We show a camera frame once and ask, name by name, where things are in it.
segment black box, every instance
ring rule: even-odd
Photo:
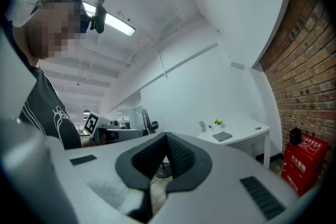
[[[293,146],[297,146],[301,143],[301,130],[299,128],[294,128],[289,132],[289,140]]]

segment ceiling light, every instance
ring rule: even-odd
[[[84,4],[84,8],[86,12],[88,13],[88,15],[92,17],[94,13],[96,12],[96,7],[86,2],[83,2],[83,4]],[[122,20],[114,17],[113,15],[109,13],[106,14],[105,23],[123,32],[129,37],[131,37],[135,33],[135,29],[132,26],[126,24]]]

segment red box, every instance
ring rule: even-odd
[[[306,134],[302,134],[301,143],[297,146],[288,142],[283,155],[281,177],[299,195],[303,195],[315,185],[327,147],[326,142]]]

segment neck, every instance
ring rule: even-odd
[[[19,27],[13,26],[13,37],[19,49],[27,57],[29,64],[32,67],[38,67],[39,59],[35,57],[29,50],[28,40],[27,40],[27,35],[26,35],[26,27],[24,24]]]

